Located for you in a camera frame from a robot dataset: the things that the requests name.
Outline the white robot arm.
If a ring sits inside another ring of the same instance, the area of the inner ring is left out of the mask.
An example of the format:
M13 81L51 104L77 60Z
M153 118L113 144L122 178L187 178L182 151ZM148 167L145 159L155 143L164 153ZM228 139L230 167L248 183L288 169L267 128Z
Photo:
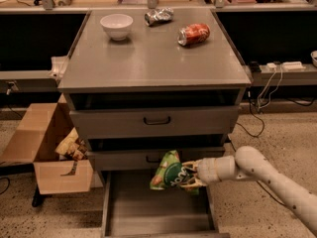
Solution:
M317 195L280 173L256 148L244 146L233 156L204 158L182 164L193 172L193 183L208 186L224 180L262 181L287 209L317 236Z

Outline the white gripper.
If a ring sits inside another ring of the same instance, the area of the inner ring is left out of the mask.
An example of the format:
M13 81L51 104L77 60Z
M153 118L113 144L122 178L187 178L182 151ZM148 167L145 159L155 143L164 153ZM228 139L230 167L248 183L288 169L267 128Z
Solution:
M204 158L201 161L184 162L182 165L191 172L197 172L199 177L190 178L180 185L187 191L193 191L212 182L234 179L237 176L237 167L233 156Z

